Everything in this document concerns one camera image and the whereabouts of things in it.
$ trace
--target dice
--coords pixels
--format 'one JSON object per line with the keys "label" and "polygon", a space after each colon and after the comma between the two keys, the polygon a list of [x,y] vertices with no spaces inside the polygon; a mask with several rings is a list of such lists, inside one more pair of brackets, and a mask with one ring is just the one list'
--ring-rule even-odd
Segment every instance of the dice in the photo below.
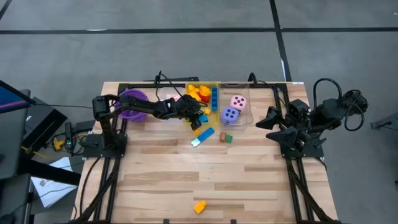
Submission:
{"label": "dice", "polygon": [[240,95],[234,95],[232,96],[231,103],[229,105],[241,113],[246,107],[246,98]]}
{"label": "dice", "polygon": [[226,106],[221,114],[221,122],[224,124],[236,124],[239,111],[233,107]]}

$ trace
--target wooden table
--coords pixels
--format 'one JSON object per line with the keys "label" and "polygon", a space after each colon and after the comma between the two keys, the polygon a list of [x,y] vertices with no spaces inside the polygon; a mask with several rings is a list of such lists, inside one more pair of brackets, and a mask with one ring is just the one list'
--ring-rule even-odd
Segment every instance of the wooden table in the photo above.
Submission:
{"label": "wooden table", "polygon": [[[118,82],[105,82],[102,95],[117,94]],[[290,100],[308,103],[304,85],[288,83]],[[155,90],[141,89],[156,101]],[[112,223],[295,223],[286,164],[279,145],[266,138],[270,131],[255,127],[275,105],[270,89],[250,89],[254,122],[245,130],[228,131],[231,144],[221,143],[215,128],[197,148],[185,124],[165,125],[152,116],[145,123],[128,123],[126,155],[121,159]],[[101,132],[99,123],[95,132]],[[94,158],[85,162],[75,205],[80,204],[81,186]],[[101,159],[88,179],[83,210],[98,192]],[[337,219],[325,167],[315,159],[303,159],[308,188],[319,206]],[[301,197],[301,211],[306,218]],[[194,205],[206,200],[207,207],[196,214]],[[101,210],[104,219],[108,194]]]}

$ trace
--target yellow tray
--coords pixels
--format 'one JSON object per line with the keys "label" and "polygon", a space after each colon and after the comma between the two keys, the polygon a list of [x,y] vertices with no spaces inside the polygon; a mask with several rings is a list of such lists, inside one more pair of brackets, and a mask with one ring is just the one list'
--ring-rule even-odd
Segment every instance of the yellow tray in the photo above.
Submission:
{"label": "yellow tray", "polygon": [[[203,85],[211,90],[212,87],[217,87],[217,110],[216,111],[211,111],[210,115],[207,117],[209,118],[209,122],[205,122],[201,124],[200,128],[206,129],[206,128],[215,128],[218,126],[220,123],[220,98],[219,98],[219,93],[218,93],[218,82],[186,82],[185,83],[185,94],[188,94],[188,85],[193,85],[195,88],[199,88],[199,86]],[[207,103],[207,107],[202,107],[201,109],[204,111],[205,108],[209,108],[211,110],[211,97],[210,101]]]}

